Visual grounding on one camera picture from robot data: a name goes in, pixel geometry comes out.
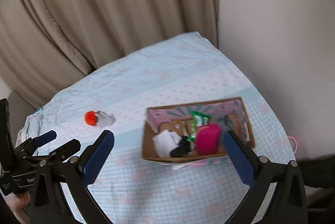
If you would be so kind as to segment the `person's left hand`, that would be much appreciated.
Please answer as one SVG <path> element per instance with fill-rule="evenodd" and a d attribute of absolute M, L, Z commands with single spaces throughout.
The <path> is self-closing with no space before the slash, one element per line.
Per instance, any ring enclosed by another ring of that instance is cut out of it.
<path fill-rule="evenodd" d="M 19 194 L 11 194 L 8 205 L 13 212 L 15 218 L 22 224 L 29 224 L 30 219 L 28 214 L 23 210 L 24 206 L 30 203 L 31 196 L 30 193 L 24 192 Z"/>

